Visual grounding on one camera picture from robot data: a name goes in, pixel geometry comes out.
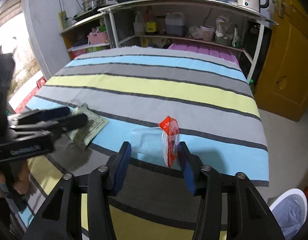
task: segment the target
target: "electrical outlet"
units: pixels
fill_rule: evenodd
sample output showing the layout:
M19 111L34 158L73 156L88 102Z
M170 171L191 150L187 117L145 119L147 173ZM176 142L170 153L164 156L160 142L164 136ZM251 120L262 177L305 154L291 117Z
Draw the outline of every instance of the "electrical outlet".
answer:
M58 19L62 30L69 27L66 11L61 11L60 13L58 13Z

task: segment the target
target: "clear plastic cup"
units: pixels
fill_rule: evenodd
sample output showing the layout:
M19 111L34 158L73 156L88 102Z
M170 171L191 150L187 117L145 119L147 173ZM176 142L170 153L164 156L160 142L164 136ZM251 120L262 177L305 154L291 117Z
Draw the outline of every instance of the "clear plastic cup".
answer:
M132 131L130 145L132 152L163 157L168 150L167 133L160 127L137 128Z

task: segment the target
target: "wooden cabinet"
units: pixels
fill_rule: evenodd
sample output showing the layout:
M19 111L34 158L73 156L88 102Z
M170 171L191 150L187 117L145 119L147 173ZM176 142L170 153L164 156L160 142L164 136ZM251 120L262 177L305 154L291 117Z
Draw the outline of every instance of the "wooden cabinet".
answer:
M254 96L259 108L298 121L308 107L308 15L298 0L277 0L273 18Z

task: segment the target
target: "pink box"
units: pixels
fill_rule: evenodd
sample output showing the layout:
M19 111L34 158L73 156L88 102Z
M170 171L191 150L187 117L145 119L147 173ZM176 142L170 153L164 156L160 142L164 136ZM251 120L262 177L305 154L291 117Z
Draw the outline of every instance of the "pink box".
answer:
M108 43L107 32L92 33L87 36L90 44L95 45L99 43Z

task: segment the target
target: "striped tablecloth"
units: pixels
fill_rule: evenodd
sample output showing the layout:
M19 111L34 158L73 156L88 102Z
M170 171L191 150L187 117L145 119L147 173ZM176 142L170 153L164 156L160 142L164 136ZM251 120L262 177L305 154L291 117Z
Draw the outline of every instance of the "striped tablecloth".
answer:
M84 54L53 76L28 109L60 105L89 108L108 125L82 152L67 136L56 151L29 160L32 190L28 226L62 174L88 174L106 164L131 131L156 127L167 115L180 127L180 140L204 164L234 175L247 174L268 186L266 139L249 85L234 62L189 51L126 47ZM88 236L85 195L83 237ZM176 163L133 154L122 191L110 199L117 239L191 239L200 199L192 197Z

